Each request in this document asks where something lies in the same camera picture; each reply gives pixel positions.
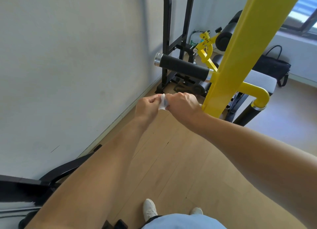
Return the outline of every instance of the forearm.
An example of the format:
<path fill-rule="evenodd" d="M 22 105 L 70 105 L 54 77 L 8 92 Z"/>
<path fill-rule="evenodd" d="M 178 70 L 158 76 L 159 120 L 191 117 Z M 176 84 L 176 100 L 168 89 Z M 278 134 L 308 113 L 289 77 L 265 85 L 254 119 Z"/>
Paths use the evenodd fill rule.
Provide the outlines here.
<path fill-rule="evenodd" d="M 101 228 L 146 126 L 134 119 L 82 164 L 27 228 Z"/>
<path fill-rule="evenodd" d="M 205 113 L 193 120 L 190 129 L 214 144 L 248 181 L 306 225 L 315 220 L 315 156 Z"/>

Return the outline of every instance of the white shoe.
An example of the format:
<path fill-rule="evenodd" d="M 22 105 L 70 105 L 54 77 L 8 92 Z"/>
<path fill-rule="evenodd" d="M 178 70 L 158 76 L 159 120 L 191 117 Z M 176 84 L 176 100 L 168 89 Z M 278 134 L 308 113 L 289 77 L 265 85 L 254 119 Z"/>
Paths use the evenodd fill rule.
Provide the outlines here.
<path fill-rule="evenodd" d="M 156 207 L 151 199 L 146 199 L 143 203 L 143 216 L 145 222 L 147 222 L 151 217 L 157 216 Z"/>
<path fill-rule="evenodd" d="M 200 214 L 203 215 L 203 210 L 200 207 L 195 207 L 191 210 L 190 215 Z"/>

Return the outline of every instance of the white tissue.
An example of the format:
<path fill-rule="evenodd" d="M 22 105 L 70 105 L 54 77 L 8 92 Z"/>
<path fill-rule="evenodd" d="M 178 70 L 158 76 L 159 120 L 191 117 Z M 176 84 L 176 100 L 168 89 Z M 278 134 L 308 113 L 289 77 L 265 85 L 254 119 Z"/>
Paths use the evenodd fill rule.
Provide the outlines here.
<path fill-rule="evenodd" d="M 169 106 L 167 99 L 165 98 L 165 94 L 161 95 L 161 103 L 159 105 L 159 110 L 165 110 L 165 108 Z"/>

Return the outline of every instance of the light blue shirt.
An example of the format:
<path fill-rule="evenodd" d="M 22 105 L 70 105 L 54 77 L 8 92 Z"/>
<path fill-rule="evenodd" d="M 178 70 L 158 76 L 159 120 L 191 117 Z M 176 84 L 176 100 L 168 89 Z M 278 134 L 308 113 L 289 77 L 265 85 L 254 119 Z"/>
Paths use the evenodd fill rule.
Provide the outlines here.
<path fill-rule="evenodd" d="M 194 214 L 194 215 L 185 215 L 185 214 L 170 214 L 166 216 L 161 216 L 150 223 L 146 224 L 143 229 L 226 229 L 219 221 L 211 217 Z"/>

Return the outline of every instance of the person's left hand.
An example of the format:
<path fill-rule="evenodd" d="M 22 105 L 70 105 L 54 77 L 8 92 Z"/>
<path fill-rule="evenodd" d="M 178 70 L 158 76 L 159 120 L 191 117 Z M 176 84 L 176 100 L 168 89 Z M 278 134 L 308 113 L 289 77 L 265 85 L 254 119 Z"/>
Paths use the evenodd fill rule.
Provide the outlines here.
<path fill-rule="evenodd" d="M 162 94 L 156 94 L 149 97 L 143 97 L 139 99 L 136 105 L 134 118 L 145 128 L 152 123 L 158 114 L 158 107 L 161 103 L 161 95 Z"/>

